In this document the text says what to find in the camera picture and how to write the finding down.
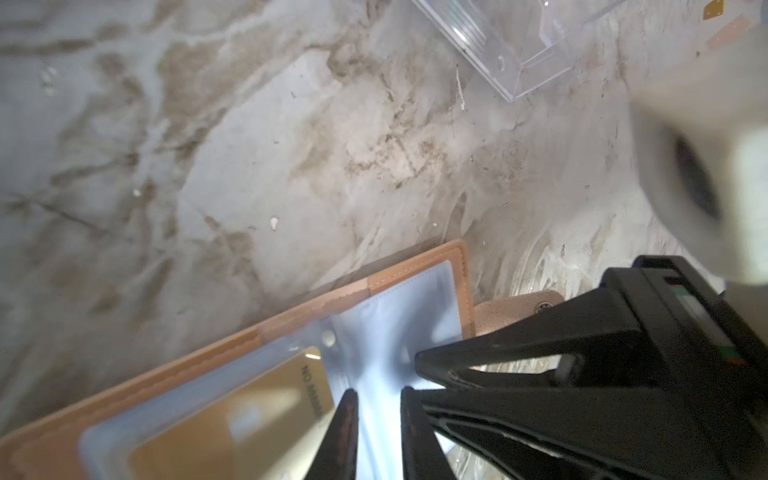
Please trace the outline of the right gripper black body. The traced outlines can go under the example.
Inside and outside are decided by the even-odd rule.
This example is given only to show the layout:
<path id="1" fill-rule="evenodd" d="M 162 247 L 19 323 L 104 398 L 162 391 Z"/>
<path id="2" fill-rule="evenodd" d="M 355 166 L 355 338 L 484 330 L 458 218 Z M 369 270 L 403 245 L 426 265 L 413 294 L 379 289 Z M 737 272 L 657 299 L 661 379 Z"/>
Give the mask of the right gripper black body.
<path id="1" fill-rule="evenodd" d="M 680 256 L 640 256 L 600 284 L 627 301 L 730 477 L 766 478 L 767 349 L 746 322 Z"/>

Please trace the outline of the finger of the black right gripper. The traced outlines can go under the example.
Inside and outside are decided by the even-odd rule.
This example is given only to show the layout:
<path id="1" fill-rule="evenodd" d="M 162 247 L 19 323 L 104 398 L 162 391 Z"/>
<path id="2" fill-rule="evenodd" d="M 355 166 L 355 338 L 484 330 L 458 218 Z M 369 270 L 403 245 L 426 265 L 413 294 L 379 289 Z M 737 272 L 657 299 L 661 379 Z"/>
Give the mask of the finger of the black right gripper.
<path id="1" fill-rule="evenodd" d="M 681 401 L 648 388 L 418 390 L 435 430 L 514 479 L 728 479 Z"/>
<path id="2" fill-rule="evenodd" d="M 495 332 L 423 350 L 419 376 L 449 389 L 602 387 L 620 382 L 643 338 L 639 322 L 615 290 L 598 288 Z M 479 371 L 483 365 L 559 355 L 548 373 Z"/>

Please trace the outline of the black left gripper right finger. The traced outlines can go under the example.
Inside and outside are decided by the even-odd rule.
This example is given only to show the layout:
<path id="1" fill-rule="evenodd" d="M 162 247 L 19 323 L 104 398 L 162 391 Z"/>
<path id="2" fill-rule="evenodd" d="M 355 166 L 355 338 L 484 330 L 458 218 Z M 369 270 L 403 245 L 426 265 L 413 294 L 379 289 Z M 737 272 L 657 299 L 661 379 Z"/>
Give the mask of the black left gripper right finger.
<path id="1" fill-rule="evenodd" d="M 412 387 L 401 392 L 400 415 L 403 478 L 455 480 L 417 391 Z"/>

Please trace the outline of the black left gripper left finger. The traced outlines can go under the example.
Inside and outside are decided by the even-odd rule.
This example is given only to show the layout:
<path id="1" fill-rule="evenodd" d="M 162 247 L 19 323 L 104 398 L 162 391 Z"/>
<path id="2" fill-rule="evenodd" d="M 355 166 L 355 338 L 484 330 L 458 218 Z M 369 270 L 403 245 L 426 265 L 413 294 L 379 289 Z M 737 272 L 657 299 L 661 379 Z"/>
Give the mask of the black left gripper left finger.
<path id="1" fill-rule="evenodd" d="M 347 389 L 328 425 L 305 480 L 355 480 L 359 436 L 359 398 Z"/>

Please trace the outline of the gold card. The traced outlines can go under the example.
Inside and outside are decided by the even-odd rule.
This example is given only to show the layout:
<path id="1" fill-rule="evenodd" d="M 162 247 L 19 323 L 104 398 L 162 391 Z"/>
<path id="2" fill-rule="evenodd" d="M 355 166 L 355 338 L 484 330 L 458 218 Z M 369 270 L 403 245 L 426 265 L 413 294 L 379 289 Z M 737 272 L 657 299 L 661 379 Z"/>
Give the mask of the gold card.
<path id="1" fill-rule="evenodd" d="M 128 470 L 134 479 L 301 479 L 334 409 L 310 347 L 140 444 Z"/>

